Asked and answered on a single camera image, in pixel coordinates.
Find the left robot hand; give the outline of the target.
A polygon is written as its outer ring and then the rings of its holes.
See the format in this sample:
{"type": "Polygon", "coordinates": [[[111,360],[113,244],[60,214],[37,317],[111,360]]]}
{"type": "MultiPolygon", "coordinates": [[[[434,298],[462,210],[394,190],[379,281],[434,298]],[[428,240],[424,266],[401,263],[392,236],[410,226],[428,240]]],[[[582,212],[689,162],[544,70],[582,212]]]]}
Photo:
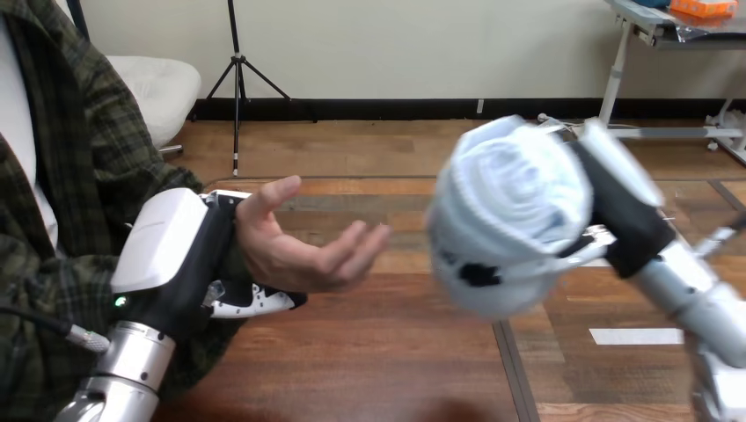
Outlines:
{"type": "Polygon", "coordinates": [[[305,305],[306,294],[228,276],[235,208],[248,196],[175,188],[146,201],[111,279],[117,320],[183,341],[212,318],[246,319],[305,305]]]}

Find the person's hand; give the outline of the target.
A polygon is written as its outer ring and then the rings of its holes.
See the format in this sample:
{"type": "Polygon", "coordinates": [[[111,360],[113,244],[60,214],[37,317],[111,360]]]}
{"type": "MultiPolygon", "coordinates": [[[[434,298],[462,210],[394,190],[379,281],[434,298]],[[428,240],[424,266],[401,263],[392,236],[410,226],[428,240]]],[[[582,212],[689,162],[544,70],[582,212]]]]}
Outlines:
{"type": "Polygon", "coordinates": [[[339,293],[360,285],[386,249],[391,228],[362,221],[317,247],[283,232],[274,211],[294,198],[298,176],[264,184],[236,207],[236,235],[248,271],[259,283],[299,293],[339,293]]]}

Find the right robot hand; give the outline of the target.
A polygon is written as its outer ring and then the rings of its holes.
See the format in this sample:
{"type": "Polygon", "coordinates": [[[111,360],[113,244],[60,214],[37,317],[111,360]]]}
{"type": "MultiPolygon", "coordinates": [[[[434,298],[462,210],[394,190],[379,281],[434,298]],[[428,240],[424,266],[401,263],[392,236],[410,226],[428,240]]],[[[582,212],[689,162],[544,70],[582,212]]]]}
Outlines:
{"type": "Polygon", "coordinates": [[[659,189],[598,120],[574,141],[517,116],[494,120],[461,136],[447,173],[453,222],[501,270],[542,268],[600,224],[614,238],[607,259],[628,277],[675,237],[659,189]]]}

